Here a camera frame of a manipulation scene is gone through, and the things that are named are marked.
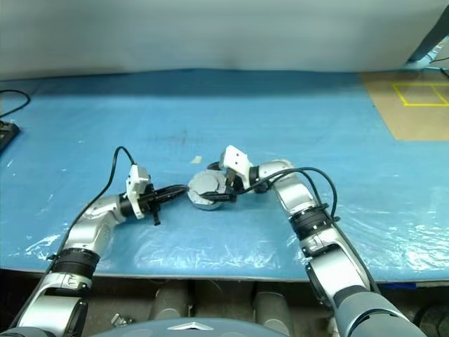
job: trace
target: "blue table surface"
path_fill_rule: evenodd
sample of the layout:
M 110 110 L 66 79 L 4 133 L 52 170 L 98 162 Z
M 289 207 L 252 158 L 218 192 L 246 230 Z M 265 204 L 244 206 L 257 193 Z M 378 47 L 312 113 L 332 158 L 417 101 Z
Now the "blue table surface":
M 449 279 L 449 143 L 397 141 L 357 74 L 169 71 L 0 82 L 32 103 L 6 120 L 0 266 L 43 270 L 126 146 L 156 186 L 188 183 L 233 144 L 253 163 L 287 158 L 327 172 L 340 225 L 376 280 Z M 4 96 L 4 111 L 19 103 Z M 192 164 L 202 156 L 200 164 Z M 120 157 L 109 193 L 125 190 Z M 328 186 L 316 177 L 323 198 Z M 187 197 L 115 230 L 97 272 L 304 280 L 305 259 L 273 193 L 214 212 Z

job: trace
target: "black cable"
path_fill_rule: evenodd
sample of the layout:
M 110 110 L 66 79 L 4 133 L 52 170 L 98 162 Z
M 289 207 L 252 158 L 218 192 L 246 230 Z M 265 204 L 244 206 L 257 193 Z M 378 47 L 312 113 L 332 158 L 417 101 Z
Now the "black cable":
M 9 325 L 9 329 L 12 329 L 13 327 L 15 327 L 18 323 L 18 320 L 21 318 L 21 316 L 23 315 L 24 310 L 28 307 L 29 302 L 31 301 L 31 299 L 36 295 L 37 289 L 39 289 L 39 287 L 42 284 L 42 281 L 44 279 L 44 277 L 52 270 L 53 265 L 56 261 L 56 257 L 61 253 L 62 248 L 65 245 L 65 242 L 67 241 L 67 238 L 69 237 L 69 233 L 72 230 L 73 226 L 78 222 L 78 220 L 80 219 L 80 217 L 83 216 L 83 214 L 87 211 L 87 209 L 89 207 L 91 207 L 99 198 L 101 198 L 101 196 L 107 191 L 107 189 L 109 188 L 109 186 L 111 186 L 112 184 L 112 180 L 114 179 L 114 174 L 115 174 L 115 168 L 117 165 L 117 157 L 119 155 L 120 150 L 123 150 L 126 155 L 128 156 L 131 164 L 135 164 L 134 159 L 131 157 L 131 154 L 129 153 L 129 151 L 124 148 L 123 146 L 119 146 L 118 148 L 115 149 L 114 152 L 114 157 L 112 159 L 112 167 L 111 167 L 111 173 L 109 175 L 109 180 L 107 181 L 107 184 L 103 187 L 103 189 L 100 191 L 100 193 L 98 193 L 96 195 L 95 198 L 93 198 L 82 210 L 81 212 L 78 213 L 78 215 L 76 216 L 76 218 L 72 221 L 72 224 L 69 226 L 69 228 L 67 229 L 64 238 L 61 241 L 61 245 L 59 246 L 58 252 L 53 255 L 53 257 L 51 258 L 51 262 L 50 265 L 47 267 L 46 271 L 44 272 L 44 274 L 42 275 L 41 279 L 39 280 L 39 283 L 36 285 L 36 287 L 34 288 L 33 292 L 31 293 L 31 295 L 28 297 L 27 301 L 25 302 L 25 304 L 20 308 L 19 313 L 14 317 L 14 320 L 11 322 L 11 324 Z
M 449 79 L 449 74 L 447 71 L 445 71 L 443 68 L 440 68 L 440 72 Z
M 156 201 L 158 204 L 173 200 L 189 190 L 186 185 L 171 185 L 156 190 Z
M 309 184 L 310 184 L 312 190 L 314 191 L 315 198 L 316 198 L 317 202 L 321 205 L 323 202 L 321 201 L 321 196 L 318 193 L 318 189 L 316 188 L 313 179 L 304 171 L 302 171 L 300 173 L 309 181 Z M 273 185 L 276 181 L 282 179 L 283 177 L 287 176 L 288 174 L 290 174 L 290 173 L 285 173 L 285 174 L 273 179 L 273 181 L 271 181 L 270 184 L 268 184 L 268 190 L 270 190 L 273 187 Z
M 9 110 L 8 112 L 5 112 L 4 114 L 0 114 L 0 118 L 6 117 L 9 114 L 12 114 L 20 109 L 23 109 L 24 107 L 26 107 L 30 102 L 31 102 L 31 98 L 27 93 L 24 93 L 23 91 L 20 90 L 14 90 L 14 89 L 6 89 L 6 90 L 0 90 L 0 93 L 19 93 L 20 95 L 24 95 L 25 98 L 27 99 L 25 101 L 25 103 L 19 105 L 18 107 L 15 107 L 12 110 Z
M 318 168 L 315 168 L 315 167 L 287 168 L 285 170 L 277 171 L 277 172 L 275 172 L 273 174 L 270 174 L 269 176 L 267 176 L 267 177 L 265 177 L 263 179 L 258 180 L 256 183 L 252 184 L 250 187 L 248 187 L 248 188 L 246 188 L 246 189 L 244 189 L 242 191 L 235 192 L 235 194 L 240 195 L 240 194 L 245 194 L 247 192 L 250 192 L 250 191 L 254 190 L 257 186 L 259 186 L 261 184 L 265 184 L 267 181 L 269 181 L 272 178 L 276 178 L 278 176 L 286 176 L 286 175 L 291 174 L 291 173 L 304 173 L 304 171 L 317 172 L 320 175 L 322 175 L 328 181 L 328 184 L 329 184 L 329 186 L 330 186 L 330 188 L 332 190 L 332 194 L 333 194 L 332 210 L 330 212 L 330 216 L 334 217 L 335 212 L 337 210 L 337 203 L 338 203 L 337 189 L 335 188 L 335 185 L 334 185 L 332 179 L 330 179 L 330 177 L 326 173 L 324 173 L 322 170 L 320 170 Z
M 430 63 L 439 62 L 439 61 L 444 61 L 444 60 L 449 60 L 449 57 L 447 57 L 447 58 L 439 58 L 439 59 L 436 59 L 436 60 L 432 60 L 432 61 L 430 61 Z

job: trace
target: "floor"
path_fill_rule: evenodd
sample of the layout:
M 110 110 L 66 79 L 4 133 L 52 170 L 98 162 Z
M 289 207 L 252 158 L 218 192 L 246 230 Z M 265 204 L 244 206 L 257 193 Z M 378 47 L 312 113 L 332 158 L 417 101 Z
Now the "floor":
M 25 300 L 38 279 L 37 275 L 4 270 L 1 277 L 8 285 L 2 294 L 1 328 L 5 329 L 8 319 L 18 310 L 20 302 Z M 156 292 L 166 282 L 169 281 L 97 277 L 89 298 L 88 319 L 83 336 L 112 329 L 110 321 L 117 312 L 135 322 L 148 320 Z M 186 282 L 194 304 L 191 311 L 193 317 L 221 317 L 252 322 L 254 293 L 276 291 L 282 293 L 288 301 L 295 336 L 328 336 L 326 329 L 331 313 L 316 302 L 308 283 L 212 280 Z M 413 320 L 420 308 L 437 303 L 442 298 L 449 298 L 449 287 L 418 290 L 384 288 L 383 294 Z

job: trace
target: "gray wall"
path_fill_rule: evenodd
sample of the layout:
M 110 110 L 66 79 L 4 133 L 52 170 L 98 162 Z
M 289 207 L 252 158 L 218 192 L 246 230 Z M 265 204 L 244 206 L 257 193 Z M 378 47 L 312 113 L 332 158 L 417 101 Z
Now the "gray wall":
M 448 0 L 0 0 L 0 78 L 400 67 Z

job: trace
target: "tan paper sheet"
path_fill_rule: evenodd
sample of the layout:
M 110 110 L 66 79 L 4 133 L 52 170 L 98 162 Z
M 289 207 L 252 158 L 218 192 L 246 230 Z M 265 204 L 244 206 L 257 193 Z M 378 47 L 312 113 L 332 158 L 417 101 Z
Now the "tan paper sheet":
M 449 140 L 449 81 L 440 72 L 361 74 L 397 140 Z

